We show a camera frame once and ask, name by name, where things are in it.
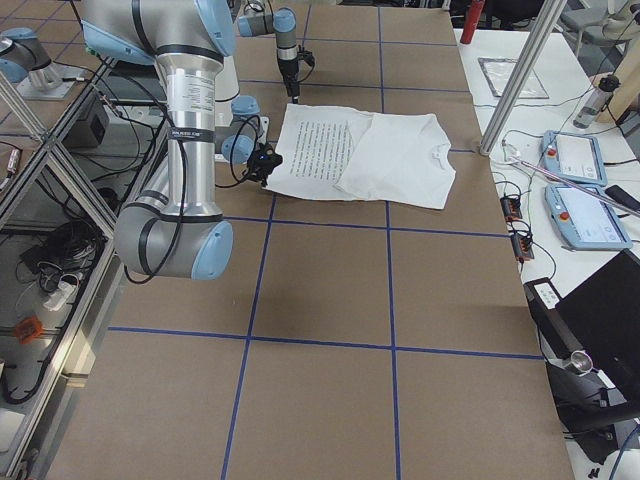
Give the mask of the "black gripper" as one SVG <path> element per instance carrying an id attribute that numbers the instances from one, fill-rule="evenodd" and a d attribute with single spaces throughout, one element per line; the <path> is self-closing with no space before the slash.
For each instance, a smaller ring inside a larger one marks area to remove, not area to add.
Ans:
<path id="1" fill-rule="evenodd" d="M 287 95 L 293 104 L 298 104 L 300 97 L 299 61 L 297 59 L 277 59 L 277 63 Z"/>

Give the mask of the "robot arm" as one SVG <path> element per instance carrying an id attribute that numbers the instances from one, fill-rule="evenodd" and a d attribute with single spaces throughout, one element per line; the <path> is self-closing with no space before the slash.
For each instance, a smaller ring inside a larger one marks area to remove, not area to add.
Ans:
<path id="1" fill-rule="evenodd" d="M 127 271 L 212 280 L 225 270 L 231 224 L 215 203 L 215 87 L 235 52 L 225 1 L 89 1 L 82 17 L 98 54 L 156 68 L 166 94 L 167 155 L 115 227 Z"/>
<path id="2" fill-rule="evenodd" d="M 300 62 L 303 50 L 297 43 L 297 17 L 289 7 L 273 10 L 261 1 L 249 2 L 237 18 L 242 37 L 275 35 L 276 59 L 288 97 L 297 103 L 300 96 Z"/>

